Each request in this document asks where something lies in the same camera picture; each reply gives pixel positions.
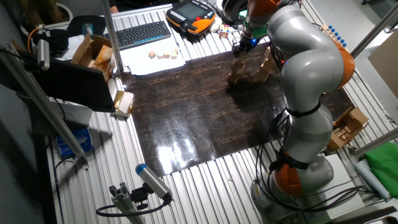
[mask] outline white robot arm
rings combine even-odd
[[[298,5],[283,0],[249,0],[248,16],[240,45],[233,50],[253,49],[258,41],[254,30],[267,25],[272,45],[290,55],[284,63],[280,87],[289,112],[289,128],[278,160],[271,164],[269,186],[274,197],[265,196],[260,181],[252,185],[252,199],[269,221],[282,215],[292,197],[301,197],[322,188],[333,179],[333,168],[317,155],[325,148],[333,130],[331,113],[319,98],[345,85],[353,76],[352,56],[316,28]]]

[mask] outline small wooden cube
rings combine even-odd
[[[346,132],[345,130],[341,130],[340,132],[336,133],[337,137],[340,138],[342,135],[345,134],[345,132]]]
[[[156,53],[153,51],[149,52],[149,57],[150,59],[154,59],[156,57]]]
[[[172,60],[175,60],[175,59],[177,59],[177,53],[173,52],[172,53]]]
[[[333,130],[333,133],[336,134],[339,131],[340,131],[340,128],[336,128],[336,129]]]
[[[351,130],[347,126],[344,127],[344,130],[346,130],[347,133],[351,133]]]

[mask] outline white paper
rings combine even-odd
[[[77,48],[79,48],[80,44],[85,39],[85,36],[79,35],[76,37],[70,37],[68,39],[69,39],[68,49],[61,55],[61,57],[57,58],[58,60],[71,60]]]
[[[178,52],[177,59],[172,60],[171,54],[178,48],[174,38],[158,40],[149,44],[122,50],[120,52],[124,66],[130,68],[133,75],[147,75],[171,68],[178,68],[185,65],[185,61]],[[150,59],[149,52],[154,51],[156,57]],[[170,53],[170,58],[158,59],[158,54]]]

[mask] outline cable bundle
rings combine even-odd
[[[270,128],[269,128],[269,130],[268,130],[268,132],[267,132],[267,134],[266,134],[266,139],[271,135],[271,133],[273,133],[274,131],[277,131],[277,130],[278,130],[278,127],[279,127],[280,125],[282,125],[285,121],[287,121],[287,123],[286,123],[287,128],[289,127],[289,115],[288,115],[287,117],[285,117],[281,122],[279,122],[279,121],[281,120],[281,118],[282,118],[283,113],[284,113],[285,110],[286,110],[286,108],[285,108],[281,113],[279,113],[279,114],[272,120],[271,126],[270,126]],[[291,210],[293,210],[293,211],[296,211],[296,212],[322,212],[322,211],[331,209],[331,208],[333,208],[333,207],[336,207],[336,206],[341,205],[342,203],[347,202],[348,200],[350,200],[351,198],[353,198],[358,192],[361,192],[361,193],[374,193],[374,192],[370,191],[369,189],[367,189],[365,186],[361,185],[361,186],[351,187],[351,188],[348,188],[348,189],[346,189],[346,190],[343,190],[343,191],[337,193],[336,195],[334,195],[334,196],[332,196],[332,197],[330,197],[330,198],[328,198],[328,199],[326,199],[326,200],[324,200],[324,201],[322,201],[322,202],[320,202],[320,203],[318,203],[318,204],[316,204],[316,205],[314,205],[314,206],[308,207],[308,208],[300,208],[297,204],[296,204],[296,206],[293,206],[293,205],[291,205],[291,204],[288,204],[288,203],[285,203],[285,202],[281,201],[279,198],[277,198],[277,197],[273,194],[273,192],[272,192],[272,190],[271,190],[271,186],[270,186],[270,176],[271,176],[271,174],[272,174],[272,171],[271,171],[271,172],[269,173],[269,175],[268,175],[267,183],[265,182],[265,180],[264,180],[264,178],[263,178],[263,174],[262,174],[262,169],[261,169],[261,167],[260,167],[260,172],[258,171],[258,168],[259,168],[258,162],[260,162],[260,164],[263,164],[263,165],[264,165],[264,163],[263,163],[263,161],[262,161],[262,153],[263,153],[264,150],[265,150],[265,143],[264,143],[264,144],[261,144],[261,145],[259,146],[259,148],[256,148],[256,147],[255,147],[255,149],[256,149],[256,151],[257,151],[257,157],[256,157],[256,179],[257,179],[257,183],[259,184],[259,188],[260,188],[261,192],[262,192],[269,200],[271,200],[272,202],[274,202],[274,203],[276,203],[276,204],[278,204],[278,205],[280,205],[280,206],[283,206],[283,207],[285,207],[285,208],[291,209]],[[260,175],[261,175],[261,182],[260,182],[260,179],[259,179],[259,177],[258,177],[258,173],[260,173]],[[356,178],[357,176],[352,177],[351,180],[348,181],[348,182],[353,181],[354,178]],[[322,192],[315,193],[315,194],[311,194],[311,195],[307,195],[307,196],[304,196],[304,197],[311,197],[311,196],[314,196],[314,195],[318,195],[318,194],[320,194],[320,193],[323,193],[323,192],[326,192],[326,191],[328,191],[328,190],[331,190],[331,189],[333,189],[333,188],[335,188],[335,187],[338,187],[338,186],[347,184],[348,182],[345,182],[345,183],[343,183],[343,184],[340,184],[340,185],[331,187],[331,188],[326,189],[326,190],[324,190],[324,191],[322,191]],[[327,206],[321,207],[322,204],[324,204],[325,202],[329,202],[330,200],[333,200],[334,198],[337,198],[334,202],[332,202],[331,204],[329,204],[329,205],[327,205]]]

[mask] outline wooden block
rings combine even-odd
[[[329,32],[329,31],[330,31],[328,25],[326,25],[326,24],[322,24],[321,28],[322,28],[322,30],[325,31],[325,32]]]
[[[173,52],[172,53],[172,60],[175,60],[175,59],[177,59],[177,53]]]
[[[235,84],[235,83],[238,81],[238,79],[241,78],[242,76],[243,76],[242,73],[236,73],[236,74],[230,73],[230,74],[228,75],[227,81],[228,81],[230,84]]]
[[[340,138],[342,135],[345,134],[346,131],[341,130],[340,132],[337,133],[337,137]]]
[[[260,82],[265,82],[269,76],[269,74],[271,74],[270,71],[268,71],[267,69],[260,67],[259,70],[253,75],[253,77],[256,80],[259,80]]]
[[[265,61],[261,65],[261,67],[263,67],[263,68],[265,68],[265,69],[267,69],[269,71],[273,71],[275,69],[275,66],[276,66],[275,62],[270,62],[270,61]]]
[[[149,52],[149,57],[150,59],[154,59],[156,57],[156,53],[153,51]]]
[[[132,99],[133,98],[134,98],[134,94],[129,93],[129,92],[124,92],[123,96],[122,96],[122,98],[120,100],[118,110],[123,112],[123,113],[125,113],[125,114],[127,114],[128,111],[129,111],[129,108],[130,108],[130,106],[132,104]]]
[[[346,130],[347,133],[351,133],[351,130],[347,126],[344,127],[344,130]]]
[[[339,132],[341,129],[340,128],[336,128],[333,130],[333,133],[336,134],[337,132]]]
[[[94,65],[95,61],[91,60],[91,62],[88,64],[88,67],[91,68]]]

